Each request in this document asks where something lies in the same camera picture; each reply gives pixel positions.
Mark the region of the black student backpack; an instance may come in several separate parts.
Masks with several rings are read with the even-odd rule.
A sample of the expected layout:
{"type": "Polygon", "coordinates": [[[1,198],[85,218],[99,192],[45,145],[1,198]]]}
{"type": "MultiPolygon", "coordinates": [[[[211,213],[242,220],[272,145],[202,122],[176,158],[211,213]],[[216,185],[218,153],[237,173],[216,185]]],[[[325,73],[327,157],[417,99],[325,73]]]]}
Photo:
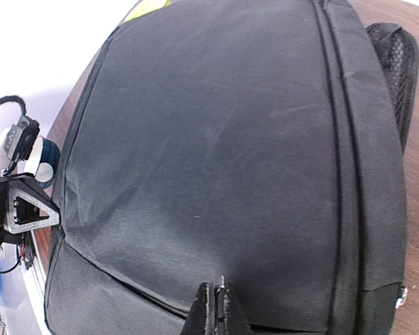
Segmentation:
{"type": "Polygon", "coordinates": [[[253,334],[389,334],[419,51],[347,1],[172,1],[118,26],[52,197],[53,334],[180,334],[201,283],[253,334]]]}

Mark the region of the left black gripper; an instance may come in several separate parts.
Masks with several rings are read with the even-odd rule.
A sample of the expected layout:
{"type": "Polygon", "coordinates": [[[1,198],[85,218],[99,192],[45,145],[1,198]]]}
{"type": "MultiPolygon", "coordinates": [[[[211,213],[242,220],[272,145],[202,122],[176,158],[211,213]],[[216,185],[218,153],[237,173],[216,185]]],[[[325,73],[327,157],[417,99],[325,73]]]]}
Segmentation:
{"type": "Polygon", "coordinates": [[[24,232],[59,223],[59,208],[32,175],[0,177],[0,244],[21,244],[24,232]]]}

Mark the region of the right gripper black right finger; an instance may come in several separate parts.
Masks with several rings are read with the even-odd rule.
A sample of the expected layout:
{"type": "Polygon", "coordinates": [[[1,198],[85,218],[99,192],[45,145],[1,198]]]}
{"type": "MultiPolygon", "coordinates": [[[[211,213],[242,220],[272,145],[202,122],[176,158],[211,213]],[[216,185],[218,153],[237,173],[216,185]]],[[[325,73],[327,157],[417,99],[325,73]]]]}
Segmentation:
{"type": "Polygon", "coordinates": [[[221,275],[220,284],[215,289],[215,334],[253,334],[233,286],[221,275]]]}

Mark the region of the green plastic bowl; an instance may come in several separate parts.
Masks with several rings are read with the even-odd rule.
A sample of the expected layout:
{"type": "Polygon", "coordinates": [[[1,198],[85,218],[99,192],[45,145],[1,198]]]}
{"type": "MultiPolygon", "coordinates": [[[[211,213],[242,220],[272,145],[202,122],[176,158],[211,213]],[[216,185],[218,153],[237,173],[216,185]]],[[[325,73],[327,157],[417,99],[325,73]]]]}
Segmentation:
{"type": "Polygon", "coordinates": [[[154,12],[169,6],[172,3],[171,0],[142,0],[129,11],[126,17],[122,20],[123,23],[133,20],[138,17],[142,17],[148,13],[154,12]]]}

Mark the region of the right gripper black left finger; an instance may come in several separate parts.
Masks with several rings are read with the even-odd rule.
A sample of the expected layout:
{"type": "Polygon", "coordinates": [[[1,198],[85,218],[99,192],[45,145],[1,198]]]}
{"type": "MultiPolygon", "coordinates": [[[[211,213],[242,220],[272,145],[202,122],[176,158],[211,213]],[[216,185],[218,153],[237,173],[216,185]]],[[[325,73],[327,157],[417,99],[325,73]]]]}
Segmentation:
{"type": "Polygon", "coordinates": [[[201,283],[180,335],[214,335],[216,302],[213,283],[201,283]]]}

